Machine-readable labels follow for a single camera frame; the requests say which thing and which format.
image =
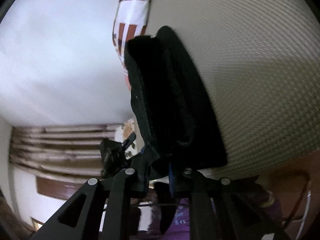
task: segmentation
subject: white ceiling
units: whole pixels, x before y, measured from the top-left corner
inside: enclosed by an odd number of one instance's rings
[[[123,122],[118,0],[16,0],[0,24],[0,114],[13,125]]]

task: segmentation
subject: red and white plaid fabric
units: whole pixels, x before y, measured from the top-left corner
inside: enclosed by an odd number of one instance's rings
[[[150,0],[119,0],[118,10],[112,31],[112,41],[124,66],[125,43],[145,34],[147,28]]]

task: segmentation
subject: curtain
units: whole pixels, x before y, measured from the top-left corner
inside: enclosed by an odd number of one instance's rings
[[[38,177],[84,183],[100,178],[100,142],[115,138],[120,124],[16,127],[12,130],[10,162]]]

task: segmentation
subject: woven fabric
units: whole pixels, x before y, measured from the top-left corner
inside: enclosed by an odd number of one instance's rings
[[[124,65],[125,43],[135,36],[144,35],[147,27],[150,0],[119,0],[112,31],[112,41]]]
[[[152,0],[146,34],[163,25],[193,58],[228,154],[206,176],[254,176],[320,148],[320,25],[304,0]]]

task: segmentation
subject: plaid fabric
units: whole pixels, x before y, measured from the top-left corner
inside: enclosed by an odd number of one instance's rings
[[[150,0],[119,0],[113,24],[112,41],[124,66],[125,43],[135,36],[144,35],[147,28]]]

